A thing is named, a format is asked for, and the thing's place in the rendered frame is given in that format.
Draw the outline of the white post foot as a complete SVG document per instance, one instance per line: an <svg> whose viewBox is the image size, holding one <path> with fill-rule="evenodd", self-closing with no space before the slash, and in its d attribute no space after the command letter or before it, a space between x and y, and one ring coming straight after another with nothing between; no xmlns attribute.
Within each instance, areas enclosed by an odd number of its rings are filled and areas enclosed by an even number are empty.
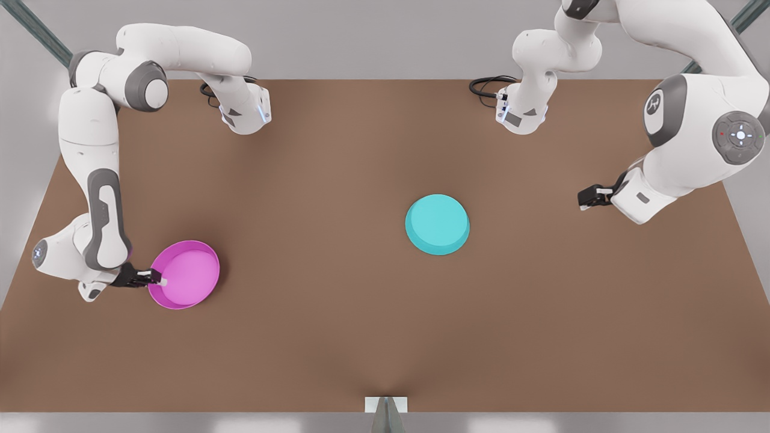
<svg viewBox="0 0 770 433"><path fill-rule="evenodd" d="M374 413L376 412L381 397L380 396L367 396L364 398L364 412ZM408 398L404 396L392 397L396 410L399 413L407 413L408 411Z"/></svg>

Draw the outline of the silver frame post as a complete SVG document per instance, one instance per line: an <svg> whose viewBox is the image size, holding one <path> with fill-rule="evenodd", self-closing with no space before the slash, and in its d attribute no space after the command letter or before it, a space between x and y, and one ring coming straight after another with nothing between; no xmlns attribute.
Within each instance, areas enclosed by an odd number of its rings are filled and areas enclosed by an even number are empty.
<svg viewBox="0 0 770 433"><path fill-rule="evenodd" d="M745 32L766 10L770 0L747 0L732 17L726 19L707 0L682 0L681 35L685 44L677 51L690 58L682 73L712 76L764 76L770 78L770 67L756 60L742 39Z"/></svg>
<svg viewBox="0 0 770 433"><path fill-rule="evenodd" d="M401 414L393 397L380 397L374 412L371 433L405 433Z"/></svg>
<svg viewBox="0 0 770 433"><path fill-rule="evenodd" d="M0 0L0 5L61 65L69 67L72 52L22 0Z"/></svg>

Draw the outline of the blue plate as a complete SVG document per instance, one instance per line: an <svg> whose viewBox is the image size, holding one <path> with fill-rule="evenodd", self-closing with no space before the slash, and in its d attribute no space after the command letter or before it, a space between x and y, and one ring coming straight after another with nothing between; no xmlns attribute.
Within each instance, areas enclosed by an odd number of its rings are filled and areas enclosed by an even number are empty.
<svg viewBox="0 0 770 433"><path fill-rule="evenodd" d="M410 206L405 230L417 249L443 256L464 246L470 234L470 219L464 206L450 195L431 194Z"/></svg>

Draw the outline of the pink plate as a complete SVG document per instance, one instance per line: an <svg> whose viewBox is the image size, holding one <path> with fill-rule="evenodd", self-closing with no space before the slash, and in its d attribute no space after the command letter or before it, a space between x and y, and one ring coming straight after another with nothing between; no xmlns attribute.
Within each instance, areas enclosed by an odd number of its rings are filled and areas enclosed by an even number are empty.
<svg viewBox="0 0 770 433"><path fill-rule="evenodd" d="M219 257L208 244L188 239L164 249L152 263L165 284L151 283L149 294L162 307L190 308L209 296L220 276Z"/></svg>

